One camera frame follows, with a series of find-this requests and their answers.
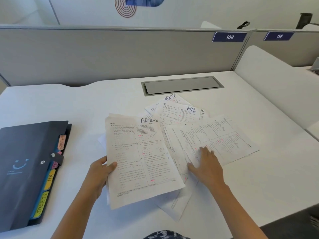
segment handwritten word hr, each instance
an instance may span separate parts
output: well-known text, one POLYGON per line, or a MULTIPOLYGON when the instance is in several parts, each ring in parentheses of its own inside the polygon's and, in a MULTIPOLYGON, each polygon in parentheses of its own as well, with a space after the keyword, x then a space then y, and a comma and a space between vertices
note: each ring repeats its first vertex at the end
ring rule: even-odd
POLYGON ((174 94, 171 94, 171 95, 169 95, 169 96, 163 97, 163 100, 169 101, 169 100, 171 100, 172 98, 174 98, 175 96, 176 96, 176 94, 174 93, 174 94))
POLYGON ((158 120, 153 118, 141 118, 141 123, 143 122, 158 122, 158 120))
POLYGON ((187 110, 190 111, 190 112, 195 112, 195 108, 193 108, 193 107, 189 107, 189 106, 188 106, 188 107, 187 107, 187 110))

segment forearm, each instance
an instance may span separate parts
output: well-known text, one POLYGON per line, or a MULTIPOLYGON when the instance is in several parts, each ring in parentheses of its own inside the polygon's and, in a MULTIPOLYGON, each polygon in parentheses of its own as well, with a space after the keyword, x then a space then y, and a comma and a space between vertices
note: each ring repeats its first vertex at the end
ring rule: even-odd
POLYGON ((267 239, 227 185, 210 187, 209 190, 223 213, 234 239, 267 239))
POLYGON ((80 190, 51 239, 82 239, 94 202, 94 196, 80 190))

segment blue sign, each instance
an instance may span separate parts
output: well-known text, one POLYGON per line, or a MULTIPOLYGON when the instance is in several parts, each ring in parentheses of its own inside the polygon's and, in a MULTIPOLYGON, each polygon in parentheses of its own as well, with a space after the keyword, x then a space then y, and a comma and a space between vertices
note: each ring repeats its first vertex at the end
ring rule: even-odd
POLYGON ((268 32, 264 41, 288 41, 294 32, 268 32))
POLYGON ((246 35, 245 32, 215 32, 213 42, 243 42, 246 35))

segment person's left hand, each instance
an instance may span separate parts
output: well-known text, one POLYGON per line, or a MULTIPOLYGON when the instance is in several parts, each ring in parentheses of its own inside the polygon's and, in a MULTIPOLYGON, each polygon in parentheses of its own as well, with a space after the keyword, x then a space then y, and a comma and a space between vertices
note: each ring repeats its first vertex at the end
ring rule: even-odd
POLYGON ((117 166, 117 162, 113 162, 109 166, 103 165, 106 160, 107 157, 105 156, 91 164, 81 186, 81 191, 86 195, 94 196, 94 199, 97 199, 101 195, 109 173, 117 166))

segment pink tab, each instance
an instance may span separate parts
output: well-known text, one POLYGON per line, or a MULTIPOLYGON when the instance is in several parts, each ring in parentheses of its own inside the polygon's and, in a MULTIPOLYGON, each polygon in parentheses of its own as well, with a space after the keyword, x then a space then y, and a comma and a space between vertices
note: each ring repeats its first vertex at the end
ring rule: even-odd
POLYGON ((63 150, 64 143, 65 143, 66 135, 60 135, 59 142, 58 142, 58 150, 63 150))
POLYGON ((59 164, 57 162, 54 162, 51 169, 56 169, 59 167, 59 164))

